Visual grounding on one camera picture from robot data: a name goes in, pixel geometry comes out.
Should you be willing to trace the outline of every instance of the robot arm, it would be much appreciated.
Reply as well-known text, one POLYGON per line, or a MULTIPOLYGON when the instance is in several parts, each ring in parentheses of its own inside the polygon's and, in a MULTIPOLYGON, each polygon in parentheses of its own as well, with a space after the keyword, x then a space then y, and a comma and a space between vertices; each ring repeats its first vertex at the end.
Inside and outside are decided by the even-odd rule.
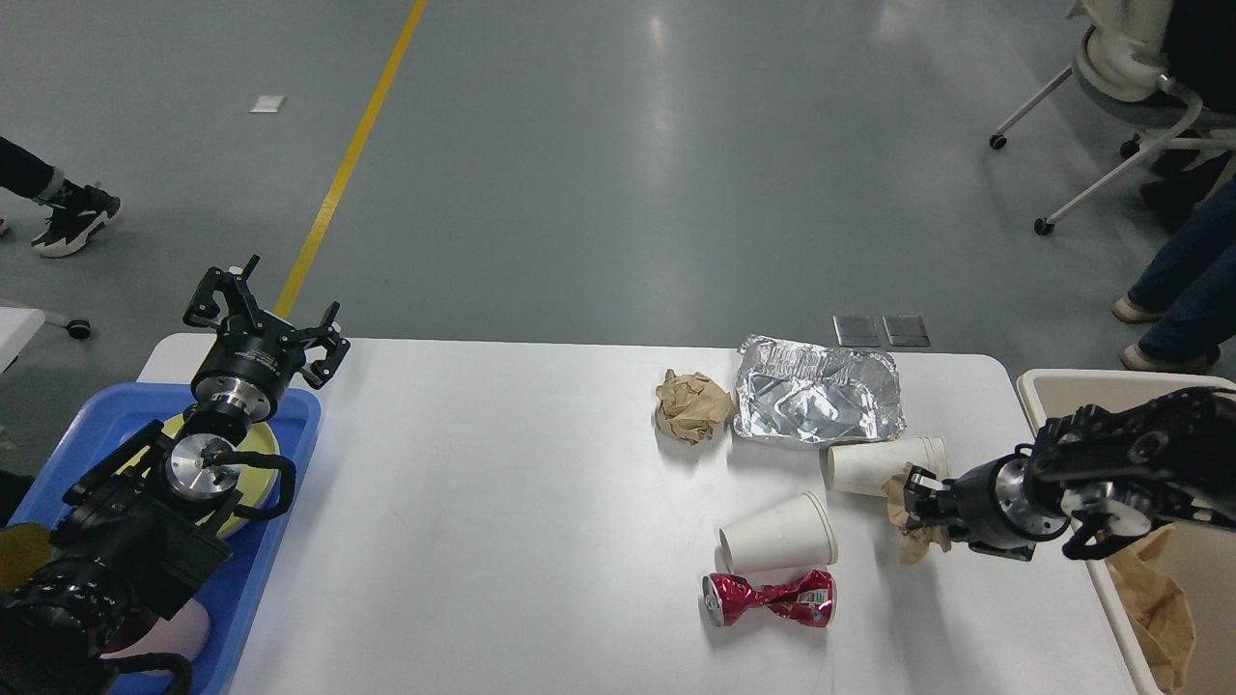
POLYGON ((243 270, 210 268, 185 312, 187 324, 216 338, 190 383, 195 403, 180 432, 167 437, 152 422, 82 476, 64 493, 70 510, 52 531, 52 560, 11 596, 0 592, 0 695, 101 695, 117 674, 150 669, 177 673, 167 693, 188 693, 183 658, 100 655, 121 628, 174 616, 231 556, 218 537, 230 516, 288 511, 293 463, 235 448, 274 416, 297 373, 319 388, 349 349, 334 324, 337 303, 320 325, 299 330, 258 308, 246 284, 256 265, 253 256, 243 270), (227 307, 218 323, 215 294, 227 307), (314 348, 325 356, 309 362, 314 348), (278 470, 272 507, 240 505, 242 466, 278 470))
POLYGON ((1184 521, 1236 531, 1236 402, 1184 388, 1122 413, 1085 406, 1031 445, 938 481, 915 467, 907 527, 939 526, 971 550, 1030 560, 1075 519, 1070 559, 1100 559, 1184 521))

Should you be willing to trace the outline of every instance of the caster wheel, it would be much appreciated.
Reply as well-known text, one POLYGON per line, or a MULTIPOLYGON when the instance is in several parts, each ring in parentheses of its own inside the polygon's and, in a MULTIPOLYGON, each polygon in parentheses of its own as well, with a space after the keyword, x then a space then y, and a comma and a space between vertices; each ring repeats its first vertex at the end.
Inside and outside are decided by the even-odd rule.
POLYGON ((69 338, 73 340, 85 340, 90 338, 90 322, 85 319, 73 319, 69 325, 64 326, 64 330, 69 331, 69 338))

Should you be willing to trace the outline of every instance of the gray floor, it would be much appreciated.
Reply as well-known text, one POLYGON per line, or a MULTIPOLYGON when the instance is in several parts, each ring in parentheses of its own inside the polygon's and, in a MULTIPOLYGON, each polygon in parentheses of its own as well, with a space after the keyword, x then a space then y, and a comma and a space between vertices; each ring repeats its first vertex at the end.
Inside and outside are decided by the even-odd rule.
MULTIPOLYGON (((1109 305, 1167 239, 1148 174, 1051 237, 1031 221, 1126 130, 1069 84, 986 147, 1069 59, 1068 5, 430 0, 292 319, 339 299, 352 336, 734 346, 910 313, 1012 375, 1119 369, 1140 330, 1109 305)), ((0 377, 0 465, 36 471, 133 380, 208 266, 262 255, 273 307, 410 7, 6 4, 4 135, 127 216, 47 261, 43 210, 0 198, 0 297, 96 328, 42 330, 0 377)))

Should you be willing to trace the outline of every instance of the crumpled brown paper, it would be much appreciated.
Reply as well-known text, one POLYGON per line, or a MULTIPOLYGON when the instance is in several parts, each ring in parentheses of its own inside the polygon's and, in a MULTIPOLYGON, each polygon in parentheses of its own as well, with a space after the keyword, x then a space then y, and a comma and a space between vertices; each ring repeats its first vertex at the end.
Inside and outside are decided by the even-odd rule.
POLYGON ((1184 591, 1175 580, 1156 568, 1174 533, 1173 527, 1163 527, 1107 558, 1111 581, 1125 605, 1125 613, 1146 654, 1154 683, 1163 693, 1178 693, 1184 688, 1189 657, 1196 642, 1184 591))
POLYGON ((11 592, 52 559, 46 526, 20 523, 0 531, 0 591, 11 592))
POLYGON ((691 443, 712 439, 714 425, 734 413, 734 401, 707 376, 695 372, 679 376, 665 370, 665 383, 656 387, 656 427, 665 434, 691 443))
POLYGON ((890 477, 881 486, 884 493, 889 496, 889 521, 901 531, 901 564, 913 565, 927 555, 932 543, 937 543, 941 550, 948 553, 953 549, 953 542, 948 538, 948 531, 941 526, 916 528, 906 531, 906 521, 910 514, 906 512, 905 485, 910 480, 912 464, 906 464, 901 472, 890 477))

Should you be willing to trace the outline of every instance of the shoe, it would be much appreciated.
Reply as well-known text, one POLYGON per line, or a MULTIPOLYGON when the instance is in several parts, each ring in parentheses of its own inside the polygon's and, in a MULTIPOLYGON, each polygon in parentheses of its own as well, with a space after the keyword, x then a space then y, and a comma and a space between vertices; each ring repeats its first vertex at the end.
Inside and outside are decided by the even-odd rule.
POLYGON ((1167 315, 1167 312, 1156 312, 1133 304, 1128 294, 1116 299, 1116 303, 1111 305, 1111 313, 1125 323, 1152 323, 1167 315))
POLYGON ((47 218, 47 231, 30 242, 31 250, 44 258, 77 254, 99 230, 119 220, 124 209, 120 198, 68 181, 47 204, 54 208, 47 218))
POLYGON ((1151 357, 1133 343, 1120 351, 1120 361, 1126 370, 1135 372, 1206 373, 1219 361, 1219 348, 1215 348, 1214 351, 1200 357, 1175 362, 1151 357))

